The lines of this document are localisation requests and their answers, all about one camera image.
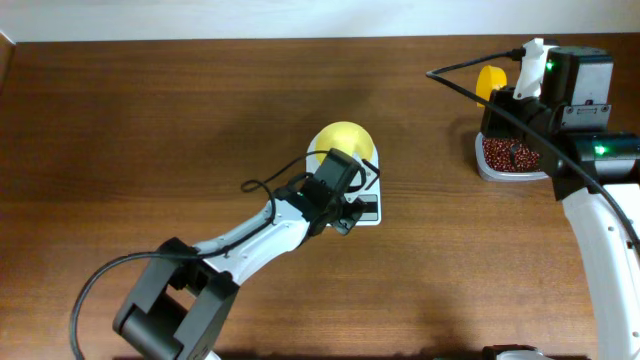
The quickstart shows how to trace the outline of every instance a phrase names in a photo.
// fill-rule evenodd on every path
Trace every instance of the white wall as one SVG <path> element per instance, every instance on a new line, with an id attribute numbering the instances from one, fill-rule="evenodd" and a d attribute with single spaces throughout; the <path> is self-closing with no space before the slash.
<path id="1" fill-rule="evenodd" d="M 14 41 L 640 31 L 640 0 L 0 0 Z"/>

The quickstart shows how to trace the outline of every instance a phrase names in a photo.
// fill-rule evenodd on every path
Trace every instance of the green led indicator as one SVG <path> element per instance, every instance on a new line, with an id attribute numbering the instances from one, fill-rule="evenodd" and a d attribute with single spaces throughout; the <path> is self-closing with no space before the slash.
<path id="1" fill-rule="evenodd" d="M 604 155 L 604 153 L 609 151 L 609 149 L 607 149 L 606 147 L 604 147 L 602 145 L 596 145 L 593 149 L 595 150 L 596 154 L 598 154 L 598 155 Z"/>

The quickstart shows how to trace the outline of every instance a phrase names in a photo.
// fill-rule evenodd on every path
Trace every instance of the red beans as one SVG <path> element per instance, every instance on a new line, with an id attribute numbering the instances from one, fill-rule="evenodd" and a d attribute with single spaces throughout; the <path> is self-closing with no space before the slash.
<path id="1" fill-rule="evenodd" d="M 487 165 L 495 171 L 540 171 L 538 167 L 540 154 L 531 151 L 518 140 L 484 138 L 482 148 Z"/>

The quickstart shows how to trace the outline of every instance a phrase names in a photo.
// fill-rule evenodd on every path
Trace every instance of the white container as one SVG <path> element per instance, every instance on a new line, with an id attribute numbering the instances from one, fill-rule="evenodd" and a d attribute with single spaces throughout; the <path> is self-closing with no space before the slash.
<path id="1" fill-rule="evenodd" d="M 547 174 L 542 171 L 510 173 L 493 170 L 489 165 L 487 165 L 487 161 L 484 158 L 484 149 L 482 148 L 483 139 L 484 136 L 482 136 L 482 133 L 478 133 L 478 136 L 476 136 L 476 160 L 478 161 L 478 173 L 480 174 L 480 177 L 486 181 L 514 182 L 542 180 L 548 178 Z"/>

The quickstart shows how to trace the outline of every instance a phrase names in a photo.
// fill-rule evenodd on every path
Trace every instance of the tabletop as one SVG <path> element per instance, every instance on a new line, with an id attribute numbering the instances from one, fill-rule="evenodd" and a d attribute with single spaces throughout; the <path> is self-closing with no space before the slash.
<path id="1" fill-rule="evenodd" d="M 328 229 L 269 263 L 240 289 L 216 351 L 410 357 L 519 343 L 595 358 L 580 252 L 550 181 L 483 181 L 482 110 L 424 76 L 530 38 L 18 44 L 0 96 L 0 357 L 71 358 L 70 310 L 97 267 L 230 230 L 266 202 L 240 183 L 352 121 L 380 154 L 381 225 Z M 640 132 L 640 35 L 556 38 L 612 52 L 610 128 Z M 515 84 L 517 63 L 493 64 Z M 479 70 L 448 78 L 473 89 Z M 111 321 L 144 266 L 112 270 L 89 295 L 87 358 L 136 354 Z"/>

